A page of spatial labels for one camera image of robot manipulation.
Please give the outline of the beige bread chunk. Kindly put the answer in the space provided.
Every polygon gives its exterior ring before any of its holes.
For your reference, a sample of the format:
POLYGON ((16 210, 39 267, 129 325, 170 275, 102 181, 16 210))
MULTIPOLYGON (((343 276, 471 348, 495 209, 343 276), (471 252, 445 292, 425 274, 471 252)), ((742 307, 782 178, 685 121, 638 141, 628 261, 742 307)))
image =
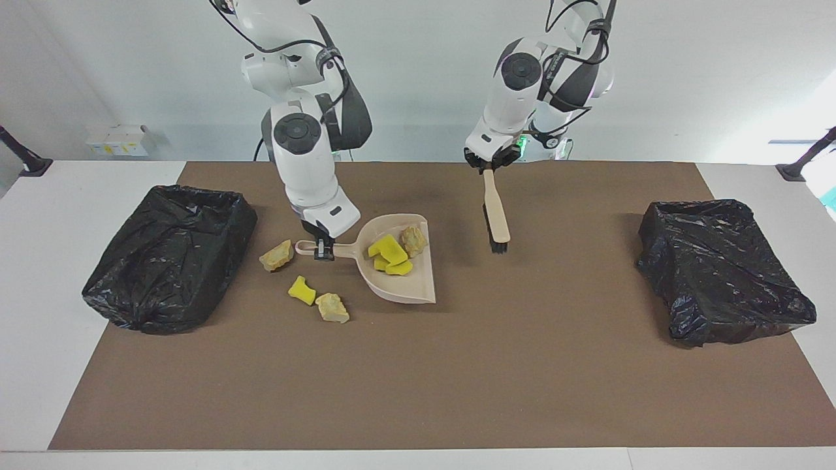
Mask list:
POLYGON ((272 273, 278 271, 280 268, 283 268, 283 266, 291 262, 294 257, 295 247, 293 247, 293 242, 290 239, 287 239, 260 256, 259 262, 263 266, 264 270, 272 273))

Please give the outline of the beige brush with black bristles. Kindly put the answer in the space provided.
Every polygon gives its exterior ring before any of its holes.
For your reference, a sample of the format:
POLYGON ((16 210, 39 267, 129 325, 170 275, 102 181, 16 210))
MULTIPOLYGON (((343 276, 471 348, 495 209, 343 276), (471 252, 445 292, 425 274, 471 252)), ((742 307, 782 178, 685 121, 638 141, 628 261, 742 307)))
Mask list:
POLYGON ((490 249, 495 254, 507 253, 508 244, 511 240, 504 205, 494 180, 493 170, 487 168, 483 171, 484 197, 483 211, 489 230, 490 249))

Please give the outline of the pale sponge chunk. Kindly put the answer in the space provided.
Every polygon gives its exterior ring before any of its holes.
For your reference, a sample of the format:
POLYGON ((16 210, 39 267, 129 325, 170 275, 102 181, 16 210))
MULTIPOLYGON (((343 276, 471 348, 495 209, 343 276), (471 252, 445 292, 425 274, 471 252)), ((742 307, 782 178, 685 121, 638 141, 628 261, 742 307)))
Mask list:
POLYGON ((350 320, 341 298, 334 292, 326 292, 314 300, 323 321, 344 324, 350 320))

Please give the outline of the yellow green sponge piece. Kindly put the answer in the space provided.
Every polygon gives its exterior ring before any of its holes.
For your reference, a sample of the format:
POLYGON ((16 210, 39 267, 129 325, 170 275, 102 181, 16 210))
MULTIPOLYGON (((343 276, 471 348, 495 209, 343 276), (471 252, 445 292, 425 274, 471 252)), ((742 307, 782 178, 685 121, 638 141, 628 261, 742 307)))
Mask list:
POLYGON ((379 272, 384 272, 388 275, 406 275, 413 270, 414 265, 409 259, 400 264, 391 264, 386 258, 376 255, 373 258, 374 269, 379 272))
POLYGON ((386 234, 373 242, 368 247, 367 254, 370 258, 384 259, 388 266, 403 264, 403 262, 409 260, 406 250, 401 247, 398 240, 391 234, 386 234))

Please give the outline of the beige plastic dustpan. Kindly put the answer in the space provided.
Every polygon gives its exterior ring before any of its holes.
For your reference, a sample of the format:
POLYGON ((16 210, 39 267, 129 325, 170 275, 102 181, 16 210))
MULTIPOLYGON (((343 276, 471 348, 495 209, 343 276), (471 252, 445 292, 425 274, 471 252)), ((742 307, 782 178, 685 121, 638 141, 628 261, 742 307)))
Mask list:
POLYGON ((401 304, 435 304, 435 282, 431 264, 430 245, 415 258, 414 268, 403 275, 391 275, 374 268, 373 258, 368 256, 368 247, 388 235, 400 241, 401 232, 415 227, 427 243, 430 241, 429 225, 421 215, 394 213, 375 217, 359 229, 355 243, 335 243, 332 254, 335 258, 352 259, 359 273, 374 294, 380 298, 401 304))

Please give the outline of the bread piece with orange crust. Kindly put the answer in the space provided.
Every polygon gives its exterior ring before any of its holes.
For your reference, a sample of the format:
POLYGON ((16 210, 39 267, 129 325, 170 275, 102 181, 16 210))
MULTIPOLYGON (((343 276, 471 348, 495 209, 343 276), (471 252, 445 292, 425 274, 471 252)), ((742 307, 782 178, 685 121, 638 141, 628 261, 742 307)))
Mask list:
POLYGON ((407 226, 399 235, 400 244, 410 259, 419 256, 429 244, 426 236, 418 226, 407 226))

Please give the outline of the bin with black trash bag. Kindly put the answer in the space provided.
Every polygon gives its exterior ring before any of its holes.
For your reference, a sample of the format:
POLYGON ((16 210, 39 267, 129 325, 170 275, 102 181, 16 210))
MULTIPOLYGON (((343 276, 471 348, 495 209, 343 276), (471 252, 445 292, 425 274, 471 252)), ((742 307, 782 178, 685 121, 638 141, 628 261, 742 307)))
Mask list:
POLYGON ((741 344, 815 324, 817 309, 735 199, 652 202, 637 268, 684 346, 741 344))
POLYGON ((83 301, 119 328, 194 330, 233 282, 257 220, 236 191, 155 185, 106 247, 83 301))

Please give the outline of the brown table mat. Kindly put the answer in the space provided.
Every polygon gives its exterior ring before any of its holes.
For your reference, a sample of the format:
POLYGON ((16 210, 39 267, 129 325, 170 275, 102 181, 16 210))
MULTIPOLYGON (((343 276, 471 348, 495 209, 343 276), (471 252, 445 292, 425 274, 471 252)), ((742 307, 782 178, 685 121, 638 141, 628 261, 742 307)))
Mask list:
POLYGON ((836 446, 836 408, 791 334, 689 349, 635 267, 655 200, 705 200, 692 164, 501 170, 511 243, 492 254, 464 163, 342 163, 364 220, 429 223, 436 303, 377 297, 352 260, 259 256, 304 235, 268 163, 189 163, 180 183, 259 214, 209 321, 108 325, 52 450, 836 446), (287 291, 334 292, 347 323, 287 291))

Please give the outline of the white wall socket boxes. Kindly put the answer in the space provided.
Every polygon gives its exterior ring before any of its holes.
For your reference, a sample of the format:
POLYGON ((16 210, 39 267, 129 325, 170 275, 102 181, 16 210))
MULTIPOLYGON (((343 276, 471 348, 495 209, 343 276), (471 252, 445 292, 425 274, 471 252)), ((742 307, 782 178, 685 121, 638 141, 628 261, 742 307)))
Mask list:
POLYGON ((86 146, 97 157, 149 157, 155 148, 144 125, 92 126, 86 146))

